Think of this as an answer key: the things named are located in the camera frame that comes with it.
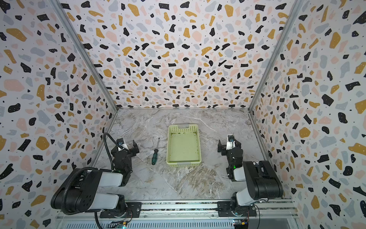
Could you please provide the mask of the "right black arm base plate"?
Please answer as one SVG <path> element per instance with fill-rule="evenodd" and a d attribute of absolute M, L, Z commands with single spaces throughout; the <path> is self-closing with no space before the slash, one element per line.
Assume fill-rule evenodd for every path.
<path fill-rule="evenodd" d="M 237 206 L 230 201 L 218 201 L 217 212 L 219 217 L 256 217 L 257 212 L 252 206 Z"/>

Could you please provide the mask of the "aluminium mounting rail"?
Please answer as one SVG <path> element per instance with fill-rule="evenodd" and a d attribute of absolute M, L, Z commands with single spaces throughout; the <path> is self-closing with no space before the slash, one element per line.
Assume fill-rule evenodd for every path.
<path fill-rule="evenodd" d="M 59 214 L 57 229 L 301 229 L 289 199 L 257 202 L 233 213 L 229 200 L 134 200 L 118 218 L 111 213 Z"/>

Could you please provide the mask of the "green black screwdriver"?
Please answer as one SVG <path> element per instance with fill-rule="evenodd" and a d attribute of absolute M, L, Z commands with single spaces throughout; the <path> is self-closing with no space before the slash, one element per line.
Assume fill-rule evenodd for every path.
<path fill-rule="evenodd" d="M 157 143 L 156 143 L 156 147 L 155 147 L 154 152 L 153 152 L 152 161 L 151 161 L 151 164 L 152 165 L 155 165 L 156 162 L 157 162 L 157 159 L 158 159 L 158 152 L 159 152 L 158 146 L 159 146 L 159 142 L 160 142 L 160 138 L 158 138 Z"/>

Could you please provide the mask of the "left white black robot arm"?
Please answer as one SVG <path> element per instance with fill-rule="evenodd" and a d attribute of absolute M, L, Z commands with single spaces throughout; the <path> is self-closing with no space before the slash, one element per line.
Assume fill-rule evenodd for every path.
<path fill-rule="evenodd" d="M 51 207 L 65 215 L 106 211 L 120 217 L 127 212 L 124 195 L 99 193 L 100 188 L 124 187 L 132 174 L 132 158 L 138 154 L 135 141 L 132 148 L 120 138 L 110 155 L 114 169 L 85 167 L 74 169 L 51 199 Z"/>

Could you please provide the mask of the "light green plastic bin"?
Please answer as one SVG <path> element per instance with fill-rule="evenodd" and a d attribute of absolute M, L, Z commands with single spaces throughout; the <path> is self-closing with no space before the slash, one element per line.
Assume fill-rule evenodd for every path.
<path fill-rule="evenodd" d="M 202 162 L 197 124 L 170 125 L 166 163 L 171 167 L 196 167 Z"/>

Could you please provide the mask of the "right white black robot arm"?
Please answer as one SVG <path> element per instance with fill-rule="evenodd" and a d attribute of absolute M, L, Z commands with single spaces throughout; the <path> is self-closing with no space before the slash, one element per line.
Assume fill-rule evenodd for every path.
<path fill-rule="evenodd" d="M 245 161 L 241 143 L 233 135 L 227 137 L 225 145 L 218 142 L 217 152 L 228 162 L 226 173 L 232 182 L 245 182 L 246 187 L 235 192 L 230 199 L 230 210 L 234 215 L 249 213 L 249 207 L 260 201 L 281 198 L 282 184 L 267 160 Z"/>

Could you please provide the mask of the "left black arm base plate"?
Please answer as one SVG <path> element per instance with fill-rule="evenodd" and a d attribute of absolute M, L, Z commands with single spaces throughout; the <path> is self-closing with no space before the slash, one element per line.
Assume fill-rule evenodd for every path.
<path fill-rule="evenodd" d="M 127 202 L 119 209 L 105 210 L 99 215 L 102 219 L 131 219 L 139 218 L 142 202 Z"/>

